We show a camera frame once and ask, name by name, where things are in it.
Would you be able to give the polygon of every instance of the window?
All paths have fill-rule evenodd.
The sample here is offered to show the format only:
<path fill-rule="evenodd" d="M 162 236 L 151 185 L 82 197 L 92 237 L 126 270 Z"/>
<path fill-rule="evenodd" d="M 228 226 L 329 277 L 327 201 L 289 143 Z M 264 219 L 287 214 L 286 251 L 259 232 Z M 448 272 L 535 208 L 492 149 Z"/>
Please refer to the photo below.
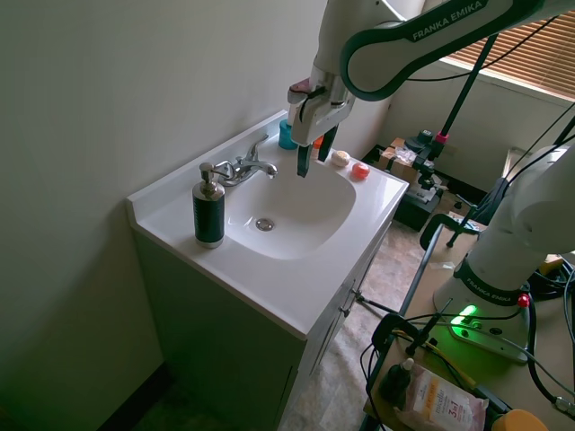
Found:
<path fill-rule="evenodd" d="M 509 51 L 545 21 L 503 31 L 486 62 Z M 449 57 L 472 65 L 484 44 L 485 40 L 480 40 Z M 575 11 L 561 15 L 488 70 L 549 92 L 575 98 Z"/>

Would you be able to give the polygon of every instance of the green light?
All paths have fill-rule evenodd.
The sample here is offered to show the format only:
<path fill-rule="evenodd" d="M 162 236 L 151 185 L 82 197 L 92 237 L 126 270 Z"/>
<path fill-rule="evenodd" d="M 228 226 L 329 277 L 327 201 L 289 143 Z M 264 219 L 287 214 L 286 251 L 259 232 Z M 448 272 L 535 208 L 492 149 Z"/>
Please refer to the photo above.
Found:
<path fill-rule="evenodd" d="M 475 305 L 467 305 L 465 309 L 459 313 L 457 317 L 455 317 L 452 321 L 452 325 L 461 325 L 464 321 L 465 316 L 469 316 L 477 311 L 477 307 Z"/>

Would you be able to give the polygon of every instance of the metal pole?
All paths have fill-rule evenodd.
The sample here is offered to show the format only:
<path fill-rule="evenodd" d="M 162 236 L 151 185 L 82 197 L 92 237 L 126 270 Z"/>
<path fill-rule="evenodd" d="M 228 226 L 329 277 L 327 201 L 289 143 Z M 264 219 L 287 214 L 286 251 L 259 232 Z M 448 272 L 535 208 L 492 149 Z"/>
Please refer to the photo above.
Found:
<path fill-rule="evenodd" d="M 441 135 L 447 136 L 447 134 L 449 133 L 449 129 L 451 128 L 451 126 L 453 126 L 453 122 L 456 120 L 457 114 L 459 113 L 461 107 L 463 106 L 465 99 L 467 98 L 467 94 L 469 94 L 469 91 L 471 90 L 471 87 L 475 83 L 477 75 L 482 70 L 483 63 L 485 63 L 487 56 L 489 56 L 491 48 L 493 48 L 493 44 L 495 43 L 495 40 L 497 40 L 498 36 L 499 36 L 498 33 L 493 34 L 485 42 L 485 46 L 483 47 L 482 53 L 477 58 L 477 62 L 475 62 L 475 66 L 473 66 L 473 70 L 471 71 L 469 77 L 467 78 L 467 81 L 465 82 L 464 89 L 459 94 L 455 106 L 449 113 L 449 117 L 447 118 L 446 124 L 441 130 Z"/>

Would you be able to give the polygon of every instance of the floor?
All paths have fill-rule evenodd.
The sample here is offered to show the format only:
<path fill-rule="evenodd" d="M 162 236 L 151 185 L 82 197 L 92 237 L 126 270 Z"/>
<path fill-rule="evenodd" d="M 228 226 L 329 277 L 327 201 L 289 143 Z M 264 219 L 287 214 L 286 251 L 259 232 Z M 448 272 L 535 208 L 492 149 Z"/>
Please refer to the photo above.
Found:
<path fill-rule="evenodd" d="M 455 197 L 446 193 L 437 212 L 453 210 Z M 394 222 L 361 288 L 365 297 L 399 310 L 420 265 L 419 234 Z M 352 431 L 359 429 L 366 399 L 359 355 L 383 317 L 356 304 L 332 342 L 312 381 L 280 431 Z M 228 426 L 174 386 L 140 421 L 134 431 L 227 431 Z"/>

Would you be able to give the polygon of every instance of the bathroom sink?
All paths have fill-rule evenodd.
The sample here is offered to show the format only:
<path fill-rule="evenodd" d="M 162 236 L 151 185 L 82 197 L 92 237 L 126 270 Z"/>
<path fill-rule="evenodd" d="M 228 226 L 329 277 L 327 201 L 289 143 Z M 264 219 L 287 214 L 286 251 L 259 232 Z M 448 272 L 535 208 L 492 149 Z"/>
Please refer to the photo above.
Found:
<path fill-rule="evenodd" d="M 316 163 L 305 179 L 296 175 L 294 156 L 277 167 L 273 180 L 258 172 L 228 189 L 226 234 L 265 256 L 302 258 L 337 232 L 353 208 L 356 191 L 331 166 Z"/>
<path fill-rule="evenodd" d="M 286 117 L 280 112 L 134 193 L 128 215 L 137 238 L 144 235 L 306 339 L 364 252 L 383 237 L 408 184 L 377 169 L 354 181 L 351 165 L 314 161 L 306 178 L 298 177 L 296 151 L 278 146 Z M 233 161 L 266 135 L 259 157 L 278 175 L 257 172 L 227 188 L 224 241 L 214 250 L 199 246 L 191 194 L 199 165 Z"/>

